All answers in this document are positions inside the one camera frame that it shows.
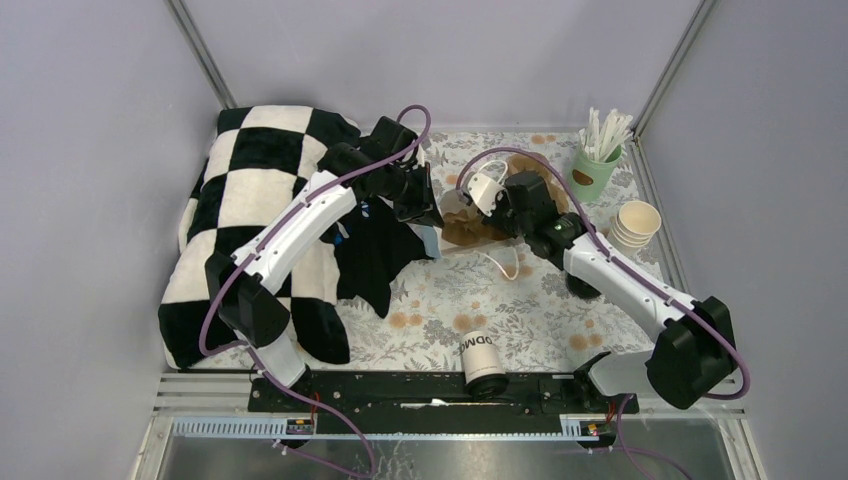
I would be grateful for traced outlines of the light blue paper bag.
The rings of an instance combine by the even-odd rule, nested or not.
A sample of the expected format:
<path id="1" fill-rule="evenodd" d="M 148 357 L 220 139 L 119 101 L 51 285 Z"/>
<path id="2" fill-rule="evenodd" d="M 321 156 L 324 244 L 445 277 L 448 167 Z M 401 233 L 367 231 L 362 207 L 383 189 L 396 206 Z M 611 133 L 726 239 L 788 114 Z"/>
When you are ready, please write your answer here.
<path id="1" fill-rule="evenodd" d="M 446 191 L 441 196 L 437 202 L 439 213 L 440 206 L 446 204 L 468 205 L 479 212 L 471 201 L 457 190 Z M 478 254 L 492 262 L 507 280 L 512 281 L 518 277 L 520 255 L 517 249 L 517 241 L 514 238 L 499 242 L 478 244 L 471 247 L 461 247 L 441 239 L 442 227 L 417 224 L 409 224 L 409 227 L 422 240 L 425 252 L 430 258 L 439 259 L 450 256 Z"/>

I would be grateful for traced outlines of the brown cardboard cup carrier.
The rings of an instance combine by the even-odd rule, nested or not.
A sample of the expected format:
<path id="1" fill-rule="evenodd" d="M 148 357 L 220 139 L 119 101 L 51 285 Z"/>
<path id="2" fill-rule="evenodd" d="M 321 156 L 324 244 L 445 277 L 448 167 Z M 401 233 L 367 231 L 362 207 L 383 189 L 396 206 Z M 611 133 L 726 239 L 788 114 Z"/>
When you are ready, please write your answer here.
<path id="1" fill-rule="evenodd" d="M 510 239 L 509 235 L 484 224 L 484 216 L 471 206 L 441 205 L 440 213 L 444 221 L 440 236 L 450 244 L 471 247 Z"/>

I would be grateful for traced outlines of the white paper coffee cup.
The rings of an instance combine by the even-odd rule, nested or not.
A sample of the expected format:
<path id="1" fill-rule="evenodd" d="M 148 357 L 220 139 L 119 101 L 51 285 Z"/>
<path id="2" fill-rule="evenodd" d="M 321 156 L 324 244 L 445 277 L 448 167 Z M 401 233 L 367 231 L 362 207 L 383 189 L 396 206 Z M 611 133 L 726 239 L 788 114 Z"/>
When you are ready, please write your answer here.
<path id="1" fill-rule="evenodd" d="M 467 384 L 490 376 L 504 376 L 492 337 L 483 331 L 466 333 L 460 340 L 459 353 Z"/>

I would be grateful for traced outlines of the black plastic cup lid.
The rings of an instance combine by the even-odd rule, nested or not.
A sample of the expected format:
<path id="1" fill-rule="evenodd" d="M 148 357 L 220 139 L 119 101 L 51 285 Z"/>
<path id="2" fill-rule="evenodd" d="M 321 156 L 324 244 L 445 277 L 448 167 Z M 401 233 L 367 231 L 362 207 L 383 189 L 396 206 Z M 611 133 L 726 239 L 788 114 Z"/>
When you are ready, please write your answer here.
<path id="1" fill-rule="evenodd" d="M 490 374 L 468 381 L 464 390 L 473 400 L 480 401 L 496 398 L 506 391 L 508 385 L 506 374 Z"/>

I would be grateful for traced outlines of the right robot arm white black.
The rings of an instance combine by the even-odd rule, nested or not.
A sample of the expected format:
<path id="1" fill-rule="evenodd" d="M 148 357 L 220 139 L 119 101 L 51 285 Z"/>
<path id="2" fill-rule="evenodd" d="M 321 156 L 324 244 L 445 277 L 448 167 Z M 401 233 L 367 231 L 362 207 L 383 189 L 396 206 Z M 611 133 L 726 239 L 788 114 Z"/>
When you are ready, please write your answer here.
<path id="1" fill-rule="evenodd" d="M 713 397 L 713 388 L 740 368 L 733 355 L 728 308 L 698 301 L 645 273 L 603 238 L 581 210 L 561 213 L 546 181 L 534 171 L 508 177 L 477 204 L 487 225 L 523 240 L 539 258 L 566 274 L 580 298 L 602 296 L 648 336 L 652 349 L 599 354 L 580 367 L 575 402 L 597 412 L 613 396 L 655 393 L 686 410 Z"/>

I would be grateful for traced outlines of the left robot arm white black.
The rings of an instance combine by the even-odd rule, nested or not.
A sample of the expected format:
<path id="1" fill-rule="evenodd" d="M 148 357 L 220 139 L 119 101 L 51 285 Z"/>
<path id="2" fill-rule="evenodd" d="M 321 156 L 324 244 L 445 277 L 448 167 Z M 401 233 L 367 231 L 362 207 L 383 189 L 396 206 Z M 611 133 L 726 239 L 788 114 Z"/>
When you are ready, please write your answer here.
<path id="1" fill-rule="evenodd" d="M 205 271 L 211 304 L 199 347 L 209 354 L 206 335 L 213 318 L 235 334 L 261 374 L 271 379 L 272 398 L 288 411 L 309 401 L 308 367 L 286 331 L 289 307 L 276 292 L 293 279 L 295 267 L 340 219 L 371 197 L 391 203 L 400 223 L 439 227 L 428 163 L 417 155 L 425 132 L 416 133 L 399 119 L 381 117 L 357 144 L 331 146 L 316 172 L 291 203 L 252 240 L 231 255 L 213 254 Z"/>

